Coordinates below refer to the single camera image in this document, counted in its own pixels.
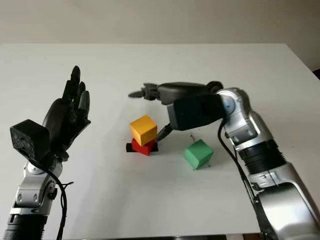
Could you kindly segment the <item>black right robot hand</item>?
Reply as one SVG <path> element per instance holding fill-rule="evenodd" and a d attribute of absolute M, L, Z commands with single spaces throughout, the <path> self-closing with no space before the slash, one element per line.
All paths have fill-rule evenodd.
<path fill-rule="evenodd" d="M 224 119 L 227 113 L 222 97 L 218 94 L 222 89 L 223 85 L 219 81 L 208 84 L 144 83 L 140 90 L 129 93 L 128 97 L 158 100 L 167 107 L 169 123 L 159 131 L 155 139 L 160 142 L 173 130 L 186 131 Z"/>

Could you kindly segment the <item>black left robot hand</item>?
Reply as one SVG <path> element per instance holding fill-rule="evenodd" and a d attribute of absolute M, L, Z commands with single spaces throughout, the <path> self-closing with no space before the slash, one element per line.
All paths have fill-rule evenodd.
<path fill-rule="evenodd" d="M 76 65 L 66 81 L 62 97 L 52 103 L 42 124 L 49 132 L 50 151 L 61 162 L 68 160 L 67 150 L 91 123 L 88 119 L 90 93 L 80 78 L 81 70 Z"/>

